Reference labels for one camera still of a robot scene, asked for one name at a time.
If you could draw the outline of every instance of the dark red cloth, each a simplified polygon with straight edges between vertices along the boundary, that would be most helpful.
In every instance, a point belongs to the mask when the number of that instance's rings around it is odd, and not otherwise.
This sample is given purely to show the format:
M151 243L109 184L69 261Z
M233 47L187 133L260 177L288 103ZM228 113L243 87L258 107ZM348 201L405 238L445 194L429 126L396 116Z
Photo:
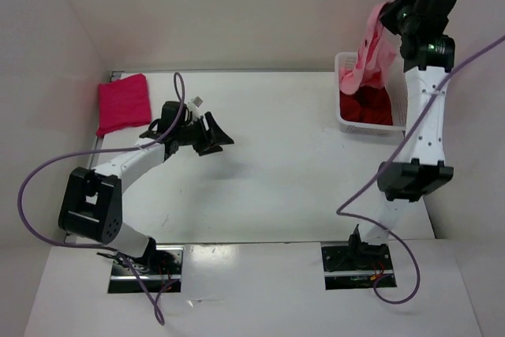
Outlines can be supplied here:
M148 81L143 74L99 84L98 137L127 128L147 125L152 120Z
M348 122L393 125L386 88L363 86L353 95L340 92L340 115Z

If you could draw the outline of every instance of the folded red cloth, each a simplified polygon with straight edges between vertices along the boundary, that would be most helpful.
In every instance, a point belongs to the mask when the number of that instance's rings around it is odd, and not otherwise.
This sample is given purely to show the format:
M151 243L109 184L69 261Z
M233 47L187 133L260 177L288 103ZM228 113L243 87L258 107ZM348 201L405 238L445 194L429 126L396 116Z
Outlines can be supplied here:
M386 88L364 86L353 95L340 92L340 115L348 122L393 125Z
M131 126L147 125L152 120L148 81L143 74L99 84L98 137Z

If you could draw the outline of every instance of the white table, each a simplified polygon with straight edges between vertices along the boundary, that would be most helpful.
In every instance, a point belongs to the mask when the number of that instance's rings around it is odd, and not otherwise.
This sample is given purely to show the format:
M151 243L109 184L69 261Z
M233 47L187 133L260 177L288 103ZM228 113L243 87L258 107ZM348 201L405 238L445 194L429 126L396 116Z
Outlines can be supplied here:
M110 261L90 250L53 248L25 337L481 335L449 244L409 242L421 289L405 305L386 305L371 289L324 289L320 244L186 246L180 294L164 294L166 326L143 294L107 294ZM397 242L391 259L400 299L414 284Z
M157 118L163 103L176 99L173 74L145 75ZM346 241L357 221L338 217L336 208L368 181L400 136L340 132L333 73L183 76L187 99L200 96L202 111L213 113L235 145L205 157L181 148L126 191L124 221L166 243ZM109 134L103 148L131 146L145 130ZM381 196L374 186L348 209L373 216ZM424 201L410 205L397 231L434 238Z

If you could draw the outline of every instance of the cable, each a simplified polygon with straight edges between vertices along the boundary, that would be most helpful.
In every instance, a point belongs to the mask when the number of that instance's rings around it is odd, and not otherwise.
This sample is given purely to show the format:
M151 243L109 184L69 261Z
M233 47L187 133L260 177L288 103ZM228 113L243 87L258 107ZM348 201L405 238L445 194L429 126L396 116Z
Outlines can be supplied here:
M378 279L376 279L373 283L373 290L375 291L377 297L388 303L388 304L403 304L407 303L410 299L412 299L416 293L419 291L419 286L421 285L421 272L419 270L419 263L416 260L416 257L412 253L412 250L410 250L410 247L403 241L396 233L394 233L391 230L388 230L387 227L385 227L383 224L375 221L374 219L370 219L369 217L363 216L363 215L358 215L355 213L349 213L349 212L343 212L344 209L346 209L350 204L352 204L358 197L360 197L367 189L369 189L377 180L377 178L382 175L388 167L393 163L393 160L398 156L400 151L405 147L407 142L409 142L410 138L413 136L413 133L416 131L416 129L419 127L423 119L425 118L426 114L428 113L429 109L432 107L433 103L435 102L435 99L437 97L437 93L440 92L443 87L446 85L446 83L456 74L458 73L461 69L463 69L465 66L470 64L471 62L475 61L477 58L479 58L481 55L487 53L494 47L500 45L503 41L505 41L505 35L501 36L498 38L494 43L491 43L490 45L487 45L484 49L478 51L477 53L471 55L468 57L465 61L454 67L454 69L445 76L445 78L440 82L440 84L436 87L435 91L433 92L432 96L430 97L428 103L426 104L426 107L423 109L415 123L412 125L412 128L410 131L405 135L405 138L403 141L400 143L400 145L395 149L393 154L391 154L391 157L386 161L384 165L377 171L377 174L375 174L363 187L361 187L352 197L350 197L347 201L344 202L338 209L337 209L337 215L339 216L347 216L347 217L352 217L354 219L359 219L363 221L367 221L369 223L372 223L374 225L377 225L380 229L385 230L386 232L389 233L389 235L393 236L400 244L403 245L405 250L408 252L410 258L412 259L413 266L416 270L416 286L408 295L406 298L403 298L401 300L389 300L384 298L381 294L379 294L379 291L377 290L377 284L384 279L387 278L388 276L391 276L390 274L388 275L382 275Z
M178 90L177 79L179 79L179 81L181 82L181 93L179 93L179 90ZM117 251L114 248L111 248L110 246L105 246L105 245L100 245L100 244L67 244L67 243L64 243L64 242L59 242L59 241L51 240L50 238L44 237L43 235L41 235L39 232L37 232L32 227L32 225L30 224L30 222L26 218L26 215L24 214L23 195L24 195L24 191L26 189L26 186L32 180L32 178L37 173L39 173L39 171L41 171L45 167L48 167L52 163L56 163L58 161L61 161L63 159L67 159L67 158L71 158L71 157L78 157L80 155L91 155L91 154L98 154L98 153L133 152L133 151L136 151L136 150L139 150L139 149L149 148L150 146L152 146L154 144L158 144L161 140L163 140L166 136L168 136L168 134L175 128L175 126L177 125L177 123L179 121L179 118L182 115L182 110L184 110L185 84L184 84L184 80L182 79L182 75L180 73L174 73L174 88L175 88L175 93L177 94L177 97L178 97L179 102L180 102L179 108L178 108L178 112L175 115L175 119L172 122L172 124L170 125L170 127L161 136L159 136L157 139L155 139L155 140L153 140L153 141L151 141L151 142L149 142L147 144L144 144L144 145L141 145L141 146L134 146L134 147L131 147L131 148L85 150L85 151L82 151L82 152L74 152L74 153L68 153L68 154L59 155L57 157L54 157L52 159L47 160L45 163L42 163L40 166L38 166L36 169L34 169L31 173L29 173L27 175L27 177L21 183L21 186L20 186L19 191L17 193L17 212L19 214L19 217L21 218L21 221L23 222L23 224L26 227L26 229L28 229L28 231L31 234L33 234L35 237L37 237L39 240L41 240L43 242L46 242L49 245L63 247L63 248L100 249L100 250L108 250L110 252L117 253L118 256L121 257L126 262L126 264L129 266L129 269L135 275L135 278L137 279L137 281L138 281L138 283L140 285L140 288L142 288L142 291L146 294L146 296L148 297L149 301L153 304L154 309L155 309L155 317L156 317L157 321L161 325L165 324L165 319L163 318L163 314L161 312L161 309L158 306L158 300L159 300L159 297L161 296L163 288L164 287L168 288L169 287L168 285L165 285L160 290L160 292L158 293L158 296L156 296L156 300L155 300L155 299L152 298L151 294L149 294L149 291L148 291L147 287L144 285L144 283L142 282L142 279L138 275L137 270L135 270L135 268L133 267L133 265L128 260L128 258L126 257L125 254Z

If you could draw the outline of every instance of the basket rim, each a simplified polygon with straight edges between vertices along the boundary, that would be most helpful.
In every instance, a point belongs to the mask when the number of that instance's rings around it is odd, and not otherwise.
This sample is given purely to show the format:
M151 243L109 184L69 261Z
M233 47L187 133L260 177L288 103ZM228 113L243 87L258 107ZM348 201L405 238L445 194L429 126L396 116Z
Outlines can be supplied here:
M335 84L337 85L337 119L339 122L341 122L345 126L354 126L356 128L363 128L363 129L378 129L378 130L384 130L388 132L404 132L406 130L405 126L397 126L397 125L381 125L381 124L370 124L367 122L350 122L344 118L342 118L340 114L340 76L339 76L339 58L342 56L346 57L351 57L351 58L357 58L357 53L356 52L350 52L350 51L342 51L340 53L337 53L335 56Z

